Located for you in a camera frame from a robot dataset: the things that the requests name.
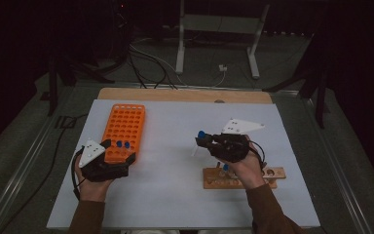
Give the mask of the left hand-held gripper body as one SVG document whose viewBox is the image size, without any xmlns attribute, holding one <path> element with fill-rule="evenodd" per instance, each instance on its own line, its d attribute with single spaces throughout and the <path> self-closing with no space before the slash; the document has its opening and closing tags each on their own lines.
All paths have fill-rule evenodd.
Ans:
<svg viewBox="0 0 374 234">
<path fill-rule="evenodd" d="M 91 139 L 87 141 L 79 162 L 79 167 L 84 178 L 91 182 L 102 182 L 129 175 L 130 166 L 125 162 L 118 164 L 105 162 L 107 149 Z"/>
</svg>

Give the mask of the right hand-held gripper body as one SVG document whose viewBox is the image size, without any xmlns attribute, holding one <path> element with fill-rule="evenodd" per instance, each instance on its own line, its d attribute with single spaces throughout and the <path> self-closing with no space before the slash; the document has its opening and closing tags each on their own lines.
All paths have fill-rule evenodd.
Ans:
<svg viewBox="0 0 374 234">
<path fill-rule="evenodd" d="M 223 159 L 225 161 L 236 163 L 244 159 L 250 150 L 246 135 L 250 132 L 261 130 L 265 127 L 264 124 L 250 122 L 240 119 L 230 119 L 223 127 L 219 135 L 214 135 L 214 148 L 211 154 L 214 157 Z M 253 143 L 261 163 L 265 160 L 265 153 L 263 148 L 256 142 Z"/>
</svg>

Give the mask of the orange plastic test tube rack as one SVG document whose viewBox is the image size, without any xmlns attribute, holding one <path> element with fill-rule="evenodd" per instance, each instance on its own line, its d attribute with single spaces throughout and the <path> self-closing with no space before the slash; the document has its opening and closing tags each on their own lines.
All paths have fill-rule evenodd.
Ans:
<svg viewBox="0 0 374 234">
<path fill-rule="evenodd" d="M 111 146 L 106 150 L 106 163 L 125 162 L 129 156 L 125 151 L 125 141 L 131 144 L 131 153 L 138 153 L 144 119 L 145 106 L 142 104 L 116 103 L 112 106 L 102 137 L 103 140 L 111 140 Z M 117 150 L 117 140 L 121 140 L 123 144 L 121 154 Z"/>
</svg>

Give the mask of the wooden test tube rack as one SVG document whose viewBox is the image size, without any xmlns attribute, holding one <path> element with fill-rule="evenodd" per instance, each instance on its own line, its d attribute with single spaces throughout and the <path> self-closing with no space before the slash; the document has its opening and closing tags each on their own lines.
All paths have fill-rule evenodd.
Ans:
<svg viewBox="0 0 374 234">
<path fill-rule="evenodd" d="M 223 167 L 203 169 L 204 189 L 241 189 L 244 188 L 236 174 L 229 168 L 229 172 L 224 177 L 220 176 Z M 285 179 L 286 174 L 283 167 L 265 167 L 262 170 L 262 176 L 266 182 L 265 185 L 276 188 L 277 179 Z"/>
</svg>

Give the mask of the person's right hand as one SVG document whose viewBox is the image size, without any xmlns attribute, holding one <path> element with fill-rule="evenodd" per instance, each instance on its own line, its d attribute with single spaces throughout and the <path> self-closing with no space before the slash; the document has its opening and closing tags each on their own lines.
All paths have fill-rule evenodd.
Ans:
<svg viewBox="0 0 374 234">
<path fill-rule="evenodd" d="M 265 185 L 266 182 L 262 176 L 257 150 L 253 143 L 250 142 L 249 136 L 246 136 L 246 139 L 248 140 L 248 145 L 250 147 L 246 157 L 236 163 L 231 163 L 225 160 L 223 160 L 223 163 L 227 164 L 236 174 L 243 187 L 246 190 L 250 190 Z"/>
</svg>

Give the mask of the person's left hand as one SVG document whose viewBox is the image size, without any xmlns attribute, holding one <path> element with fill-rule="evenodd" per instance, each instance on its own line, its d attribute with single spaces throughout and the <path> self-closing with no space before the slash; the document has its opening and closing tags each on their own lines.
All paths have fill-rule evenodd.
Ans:
<svg viewBox="0 0 374 234">
<path fill-rule="evenodd" d="M 74 165 L 74 171 L 79 180 L 79 192 L 81 201 L 104 202 L 110 185 L 113 180 L 102 182 L 91 182 L 85 179 L 79 167 L 81 156 L 78 156 Z"/>
</svg>

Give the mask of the white table mat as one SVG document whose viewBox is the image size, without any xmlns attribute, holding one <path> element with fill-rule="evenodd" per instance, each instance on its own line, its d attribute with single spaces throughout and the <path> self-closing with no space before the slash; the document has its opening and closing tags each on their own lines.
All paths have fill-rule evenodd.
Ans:
<svg viewBox="0 0 374 234">
<path fill-rule="evenodd" d="M 218 134 L 230 119 L 262 124 L 250 133 L 266 161 L 286 178 L 274 193 L 302 227 L 319 220 L 278 109 L 272 104 L 147 101 L 141 145 L 128 176 L 108 190 L 106 229 L 242 229 L 251 209 L 241 189 L 205 189 L 203 170 L 215 158 L 195 143 L 200 131 Z"/>
</svg>

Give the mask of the black tripod stand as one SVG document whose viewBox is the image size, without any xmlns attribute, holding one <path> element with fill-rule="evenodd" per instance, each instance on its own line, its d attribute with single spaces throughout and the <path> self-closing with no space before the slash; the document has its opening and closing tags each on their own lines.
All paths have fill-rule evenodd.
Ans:
<svg viewBox="0 0 374 234">
<path fill-rule="evenodd" d="M 81 62 L 71 58 L 68 55 L 49 55 L 48 60 L 48 74 L 49 74 L 49 111 L 48 115 L 52 116 L 58 105 L 58 92 L 57 92 L 57 78 L 60 78 L 67 86 L 73 86 L 76 83 L 75 76 L 72 70 L 76 69 L 88 75 L 99 83 L 113 84 L 112 80 L 108 80 L 101 76 L 94 70 L 89 69 Z"/>
<path fill-rule="evenodd" d="M 327 81 L 327 71 L 323 68 L 308 68 L 304 71 L 295 72 L 292 77 L 275 86 L 264 88 L 263 92 L 276 93 L 289 85 L 298 81 L 304 80 L 305 83 L 298 92 L 300 98 L 311 98 L 314 93 L 317 93 L 315 119 L 318 125 L 323 129 L 323 112 L 324 100 Z"/>
</svg>

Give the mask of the grey metal stand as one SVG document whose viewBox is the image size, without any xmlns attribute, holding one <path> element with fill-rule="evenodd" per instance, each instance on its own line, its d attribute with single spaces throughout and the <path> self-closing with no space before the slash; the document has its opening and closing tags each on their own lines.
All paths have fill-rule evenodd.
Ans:
<svg viewBox="0 0 374 234">
<path fill-rule="evenodd" d="M 264 29 L 266 17 L 268 16 L 270 10 L 270 4 L 263 5 L 262 11 L 258 17 L 245 18 L 212 16 L 210 14 L 186 14 L 185 1 L 186 0 L 180 0 L 179 7 L 179 34 L 175 73 L 181 75 L 184 70 L 184 32 L 186 30 L 200 32 L 239 33 L 251 34 L 254 38 L 253 43 L 246 49 L 246 55 L 252 78 L 259 79 L 260 71 L 256 61 L 255 52 Z"/>
</svg>

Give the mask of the aluminium rail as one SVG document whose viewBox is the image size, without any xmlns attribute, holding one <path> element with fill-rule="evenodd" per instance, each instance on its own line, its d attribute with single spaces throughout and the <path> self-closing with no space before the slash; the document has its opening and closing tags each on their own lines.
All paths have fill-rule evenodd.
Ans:
<svg viewBox="0 0 374 234">
<path fill-rule="evenodd" d="M 49 104 L 35 96 L 0 136 L 0 234 L 52 234 L 46 223 L 65 163 L 54 158 L 55 125 L 73 93 L 60 91 L 52 116 Z"/>
<path fill-rule="evenodd" d="M 345 207 L 348 209 L 351 219 L 355 225 L 358 234 L 373 234 L 367 218 L 365 217 L 361 206 L 358 203 L 356 195 L 354 194 L 349 181 L 343 172 L 343 169 L 336 157 L 335 150 L 331 146 L 329 140 L 326 138 L 323 129 L 318 125 L 316 120 L 316 107 L 314 103 L 308 98 L 301 99 L 305 110 L 309 116 L 310 122 L 313 125 L 321 147 L 324 150 L 325 158 L 329 164 L 330 171 L 333 174 L 335 182 L 339 188 L 341 196 L 344 200 Z"/>
</svg>

